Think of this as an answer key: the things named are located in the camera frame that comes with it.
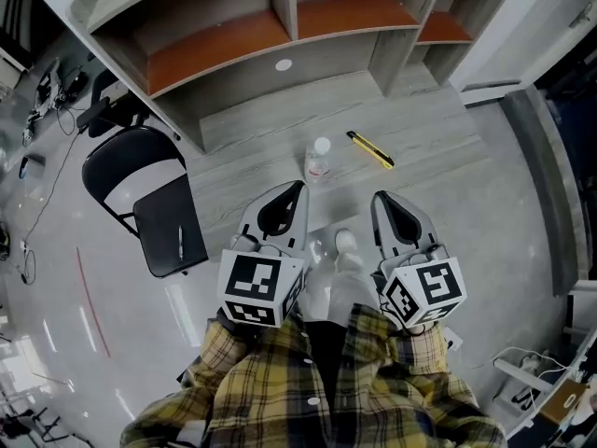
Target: shoe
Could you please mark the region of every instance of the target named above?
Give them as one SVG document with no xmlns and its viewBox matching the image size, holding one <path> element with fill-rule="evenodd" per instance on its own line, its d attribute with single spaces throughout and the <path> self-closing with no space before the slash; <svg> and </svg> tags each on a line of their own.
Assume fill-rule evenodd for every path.
<svg viewBox="0 0 597 448">
<path fill-rule="evenodd" d="M 356 252 L 358 250 L 356 238 L 348 229 L 342 229 L 336 234 L 336 250 L 339 254 Z"/>
</svg>

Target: white tile floor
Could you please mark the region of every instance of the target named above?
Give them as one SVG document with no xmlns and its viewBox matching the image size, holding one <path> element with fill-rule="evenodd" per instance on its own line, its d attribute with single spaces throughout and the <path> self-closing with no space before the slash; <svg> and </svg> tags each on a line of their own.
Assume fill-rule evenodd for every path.
<svg viewBox="0 0 597 448">
<path fill-rule="evenodd" d="M 465 338 L 465 347 L 451 363 L 484 403 L 503 377 L 489 366 L 468 367 L 509 344 L 539 348 L 562 326 L 562 301 L 550 297 L 547 237 L 532 180 L 514 136 L 494 111 L 473 112 L 479 133 L 490 143 L 490 157 L 400 191 L 428 212 L 454 255 L 467 255 L 461 264 L 469 302 L 448 322 Z M 11 261 L 21 267 L 19 240 L 35 223 L 72 138 L 50 128 L 32 148 L 47 157 L 35 198 L 24 193 L 15 170 L 3 183 L 2 219 L 12 235 Z M 218 307 L 215 262 L 191 269 L 188 276 L 154 278 L 138 241 L 85 191 L 81 166 L 101 141 L 83 134 L 74 142 L 29 239 L 35 282 L 26 286 L 15 268 L 0 266 L 19 349 L 18 355 L 4 355 L 1 380 L 10 372 L 17 387 L 37 385 L 43 391 L 34 392 L 36 406 L 48 404 L 98 448 L 117 446 L 120 431 L 136 414 L 177 389 L 175 378 L 198 354 L 206 319 Z M 147 168 L 113 194 L 112 203 L 124 207 L 177 171 L 168 164 Z M 458 211 L 459 206 L 465 209 Z M 315 244 L 323 243 L 318 254 L 326 252 L 339 226 L 357 233 L 361 254 L 373 269 L 379 260 L 367 214 L 314 234 Z M 321 270 L 317 285 L 326 287 L 328 277 Z"/>
</svg>

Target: black folding chair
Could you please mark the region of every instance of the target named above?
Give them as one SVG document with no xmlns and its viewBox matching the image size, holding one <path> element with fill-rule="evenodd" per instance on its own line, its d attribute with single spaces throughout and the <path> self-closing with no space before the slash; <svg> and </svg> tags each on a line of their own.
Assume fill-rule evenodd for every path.
<svg viewBox="0 0 597 448">
<path fill-rule="evenodd" d="M 82 171 L 83 184 L 93 199 L 139 238 L 147 267 L 156 277 L 184 271 L 208 259 L 187 175 L 136 201 L 131 213 L 117 214 L 105 199 L 129 175 L 166 160 L 178 160 L 187 169 L 168 136 L 154 128 L 133 126 L 95 148 Z M 136 229 L 126 221 L 130 217 L 134 217 Z"/>
</svg>

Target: yellow plaid shirt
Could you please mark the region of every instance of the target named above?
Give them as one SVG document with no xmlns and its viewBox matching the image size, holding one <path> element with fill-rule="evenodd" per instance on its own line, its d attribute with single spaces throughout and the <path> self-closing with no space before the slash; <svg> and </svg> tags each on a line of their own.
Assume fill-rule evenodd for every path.
<svg viewBox="0 0 597 448">
<path fill-rule="evenodd" d="M 149 405 L 121 446 L 507 446 L 502 428 L 448 372 L 438 324 L 402 338 L 385 316 L 355 305 L 332 414 L 310 361 L 298 311 L 250 348 L 214 322 L 182 389 Z"/>
</svg>

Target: red line on floor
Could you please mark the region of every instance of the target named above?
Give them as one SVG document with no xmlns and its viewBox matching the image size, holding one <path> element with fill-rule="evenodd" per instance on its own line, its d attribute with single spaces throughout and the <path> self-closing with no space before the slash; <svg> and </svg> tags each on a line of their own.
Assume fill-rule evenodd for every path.
<svg viewBox="0 0 597 448">
<path fill-rule="evenodd" d="M 95 309 L 93 308 L 90 290 L 87 288 L 87 280 L 85 279 L 85 273 L 83 272 L 83 262 L 81 262 L 81 253 L 79 252 L 78 247 L 76 248 L 76 258 L 78 259 L 78 269 L 81 271 L 83 287 L 85 288 L 85 293 L 87 294 L 87 300 L 90 302 L 91 314 L 93 315 L 93 320 L 95 320 L 95 326 L 97 327 L 97 331 L 100 332 L 100 338 L 102 339 L 102 343 L 104 344 L 105 352 L 108 354 L 109 358 L 112 358 L 112 356 L 110 355 L 110 351 L 108 350 L 108 345 L 105 342 L 104 333 L 102 332 L 102 328 L 100 327 L 100 322 L 97 320 L 97 314 L 95 314 Z"/>
</svg>

